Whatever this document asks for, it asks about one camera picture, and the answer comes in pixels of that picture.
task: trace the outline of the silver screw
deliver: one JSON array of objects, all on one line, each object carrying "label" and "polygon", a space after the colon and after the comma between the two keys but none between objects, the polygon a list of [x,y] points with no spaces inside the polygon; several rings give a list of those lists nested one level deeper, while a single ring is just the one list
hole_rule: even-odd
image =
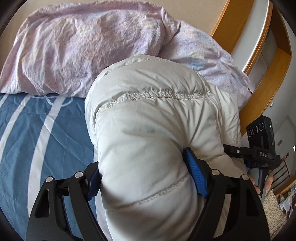
[{"label": "silver screw", "polygon": [[217,169],[212,170],[212,174],[218,176],[220,172]]},{"label": "silver screw", "polygon": [[75,173],[75,177],[79,178],[83,176],[83,172],[77,172]]},{"label": "silver screw", "polygon": [[45,180],[47,183],[50,183],[53,180],[53,177],[47,177]]},{"label": "silver screw", "polygon": [[243,175],[242,175],[242,179],[244,179],[245,181],[248,181],[248,180],[249,180],[249,177],[248,177],[248,175],[243,174]]}]

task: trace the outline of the blue bed sheet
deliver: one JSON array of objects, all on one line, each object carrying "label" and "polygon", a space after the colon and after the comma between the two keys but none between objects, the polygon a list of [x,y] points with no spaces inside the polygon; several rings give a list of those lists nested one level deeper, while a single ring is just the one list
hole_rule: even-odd
[{"label": "blue bed sheet", "polygon": [[[23,239],[45,178],[68,178],[93,161],[84,99],[0,94],[0,207]],[[67,198],[65,206],[73,234],[81,237]],[[96,216],[94,198],[90,206]]]}]

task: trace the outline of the human hand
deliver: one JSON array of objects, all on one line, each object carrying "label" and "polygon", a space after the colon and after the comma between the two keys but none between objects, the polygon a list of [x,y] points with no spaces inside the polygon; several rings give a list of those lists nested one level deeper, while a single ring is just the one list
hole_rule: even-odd
[{"label": "human hand", "polygon": [[[251,182],[253,183],[257,194],[260,194],[261,190],[260,190],[259,187],[255,186],[255,179],[254,179],[254,177],[252,175],[250,175],[249,173],[248,173],[248,176],[249,176]],[[274,181],[274,176],[272,175],[271,171],[269,171],[268,177],[267,177],[267,179],[265,181],[265,184],[264,184],[264,187],[266,189],[265,196],[268,194],[273,181]]]}]

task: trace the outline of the blue textured pad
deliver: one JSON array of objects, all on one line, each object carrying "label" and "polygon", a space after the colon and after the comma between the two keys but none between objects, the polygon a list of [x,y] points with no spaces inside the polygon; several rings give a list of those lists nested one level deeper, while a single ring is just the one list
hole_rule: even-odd
[{"label": "blue textured pad", "polygon": [[189,173],[193,177],[197,192],[201,194],[204,198],[207,198],[207,196],[209,195],[207,189],[207,179],[205,178],[200,167],[196,163],[194,156],[187,149],[184,149],[183,161],[185,162]]}]

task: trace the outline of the white puffer jacket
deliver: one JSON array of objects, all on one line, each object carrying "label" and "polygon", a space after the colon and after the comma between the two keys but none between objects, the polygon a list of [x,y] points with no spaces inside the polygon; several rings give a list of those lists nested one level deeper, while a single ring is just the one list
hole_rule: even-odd
[{"label": "white puffer jacket", "polygon": [[242,160],[222,145],[240,146],[235,95],[182,64],[145,55],[113,64],[96,78],[85,108],[113,240],[188,238],[204,200],[183,162],[185,147],[226,176],[245,174]]}]

